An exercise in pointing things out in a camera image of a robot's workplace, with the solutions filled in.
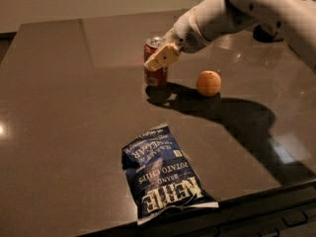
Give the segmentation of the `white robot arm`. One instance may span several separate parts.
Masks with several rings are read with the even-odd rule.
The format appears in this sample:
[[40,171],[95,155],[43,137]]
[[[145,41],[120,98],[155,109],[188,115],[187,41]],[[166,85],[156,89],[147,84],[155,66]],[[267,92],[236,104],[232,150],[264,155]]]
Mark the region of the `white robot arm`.
[[272,27],[310,69],[316,67],[313,0],[204,0],[178,19],[144,66],[150,71],[169,66],[181,53],[195,53],[256,22]]

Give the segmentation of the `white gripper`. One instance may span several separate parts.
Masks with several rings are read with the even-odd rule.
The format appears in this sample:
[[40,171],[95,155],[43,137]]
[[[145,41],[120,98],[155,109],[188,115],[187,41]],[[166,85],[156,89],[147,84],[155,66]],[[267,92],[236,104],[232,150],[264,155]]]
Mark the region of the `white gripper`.
[[167,42],[163,43],[144,63],[149,71],[157,71],[175,63],[181,51],[195,53],[209,45],[209,40],[199,30],[195,8],[182,15],[164,38]]

